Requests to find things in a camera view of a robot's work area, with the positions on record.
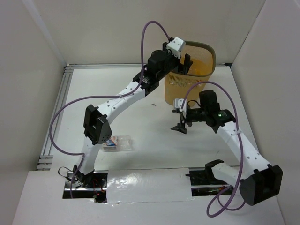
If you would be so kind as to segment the clear bottle blue-orange label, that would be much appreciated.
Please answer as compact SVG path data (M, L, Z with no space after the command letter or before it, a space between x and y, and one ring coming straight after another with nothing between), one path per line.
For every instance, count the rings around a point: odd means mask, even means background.
M131 137L128 135L113 135L105 143L102 144L103 151L131 151Z

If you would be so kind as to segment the clear bottle white cap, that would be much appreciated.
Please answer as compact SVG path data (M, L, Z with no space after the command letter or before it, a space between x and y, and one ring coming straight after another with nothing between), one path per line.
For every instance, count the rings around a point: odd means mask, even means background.
M195 82L188 80L188 81L179 81L177 82L176 86L183 90L189 90L194 84Z

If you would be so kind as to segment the red cap cola bottle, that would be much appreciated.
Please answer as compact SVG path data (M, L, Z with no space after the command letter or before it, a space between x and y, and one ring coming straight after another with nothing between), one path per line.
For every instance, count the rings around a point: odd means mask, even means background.
M189 88L189 90L193 90L193 89L201 91L203 89L203 85L202 84L193 85L192 87Z

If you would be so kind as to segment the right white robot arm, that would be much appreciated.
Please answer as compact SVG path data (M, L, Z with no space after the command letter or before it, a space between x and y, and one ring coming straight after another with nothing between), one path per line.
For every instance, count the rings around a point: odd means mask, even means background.
M205 165L205 180L210 184L221 180L236 186L236 193L251 206L277 196L283 177L280 166L271 165L258 152L237 127L237 119L233 114L220 108L214 91L201 91L199 97L198 108L191 108L182 98L174 100L173 112L180 114L180 121L172 130L187 134L187 128L194 122L204 122L223 139L240 163L237 170L223 160L211 161Z

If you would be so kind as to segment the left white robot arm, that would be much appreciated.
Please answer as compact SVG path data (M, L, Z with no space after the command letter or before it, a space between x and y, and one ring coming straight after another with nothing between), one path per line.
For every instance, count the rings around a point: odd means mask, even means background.
M186 75L193 64L190 55L186 54L181 63L181 51L185 41L180 38L171 39L163 43L162 50L155 50L148 58L147 65L143 66L129 85L117 97L111 97L107 102L86 108L84 116L84 143L82 161L74 168L76 182L87 187L92 183L94 165L100 149L112 136L110 125L114 119L135 102L145 98L153 92L162 80L171 71Z

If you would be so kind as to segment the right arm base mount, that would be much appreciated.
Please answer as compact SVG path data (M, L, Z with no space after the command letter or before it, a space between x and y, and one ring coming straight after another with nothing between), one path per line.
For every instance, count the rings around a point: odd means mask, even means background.
M214 177L212 167L223 163L223 160L217 159L208 162L203 169L192 169L185 174L190 179L192 196L213 196L220 193L229 185Z

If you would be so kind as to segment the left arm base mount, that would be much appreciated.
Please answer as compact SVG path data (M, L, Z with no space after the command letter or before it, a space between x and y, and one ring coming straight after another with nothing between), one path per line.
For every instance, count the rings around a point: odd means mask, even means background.
M65 179L63 199L94 199L96 203L107 203L107 172L94 172L87 184L80 183L77 178L71 182L73 172L65 166L58 169L58 175Z

